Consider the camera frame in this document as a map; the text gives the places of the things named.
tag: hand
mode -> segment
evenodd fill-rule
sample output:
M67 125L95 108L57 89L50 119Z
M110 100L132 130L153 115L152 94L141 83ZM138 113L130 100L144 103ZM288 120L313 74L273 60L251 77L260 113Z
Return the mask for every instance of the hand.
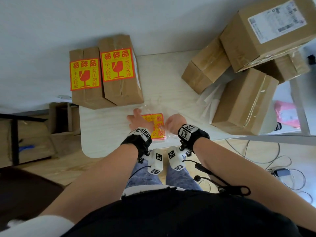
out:
M174 114L167 119L165 129L175 135L178 135L179 129L184 124L187 124L186 119L180 114Z
M142 116L141 113L142 110L141 109L134 109L133 110L133 114L134 115L128 115L127 119L130 122L129 128L132 130L137 129L138 127L143 127L143 128L147 128L151 133L154 131L154 122L151 121L146 121Z

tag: person's right arm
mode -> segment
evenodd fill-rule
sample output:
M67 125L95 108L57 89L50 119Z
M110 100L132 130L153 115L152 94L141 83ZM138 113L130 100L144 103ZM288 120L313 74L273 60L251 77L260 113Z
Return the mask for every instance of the person's right arm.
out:
M187 124L185 118L176 114L167 120L166 129L178 134L184 124ZM193 150L205 168L230 185L249 187L248 198L316 232L316 209L269 172L207 138L199 138Z

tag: black metal frame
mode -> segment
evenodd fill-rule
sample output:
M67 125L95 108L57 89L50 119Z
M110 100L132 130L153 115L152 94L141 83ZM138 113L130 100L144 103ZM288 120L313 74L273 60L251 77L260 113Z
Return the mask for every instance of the black metal frame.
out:
M44 122L47 119L36 118L30 116L16 116L16 115L8 115L8 114L0 114L0 118L2 119L11 119L11 151L12 151L12 164L17 166L20 164L19 159L19 130L18 130L18 120L23 121L36 121L36 122Z

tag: white table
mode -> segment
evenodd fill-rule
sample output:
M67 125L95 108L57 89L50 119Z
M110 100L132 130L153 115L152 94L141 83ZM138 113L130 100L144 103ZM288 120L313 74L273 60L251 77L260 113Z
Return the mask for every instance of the white table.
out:
M137 58L144 105L160 104L184 115L188 123L208 132L211 140L230 139L230 135L200 118L205 107L196 104L199 95L181 75L198 51L145 55ZM80 107L81 145L90 158L104 157L115 150L129 133L127 115L141 105L118 106L99 110ZM179 139L153 141L150 149L180 145Z

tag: jeans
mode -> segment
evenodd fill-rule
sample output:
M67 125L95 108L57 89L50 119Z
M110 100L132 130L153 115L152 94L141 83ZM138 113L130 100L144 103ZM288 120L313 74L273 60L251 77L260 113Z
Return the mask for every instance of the jeans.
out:
M148 161L144 160L142 164L136 163L132 174L140 168L147 166ZM162 184L158 175L150 174L147 171L147 167L138 171L132 178L129 179L125 188L138 186L138 185L149 185L149 184ZM180 187L185 190L197 190L202 191L202 188L196 183L196 181L189 175L189 172L186 168L183 168L180 171L176 171L168 165L167 176L166 176L166 185Z

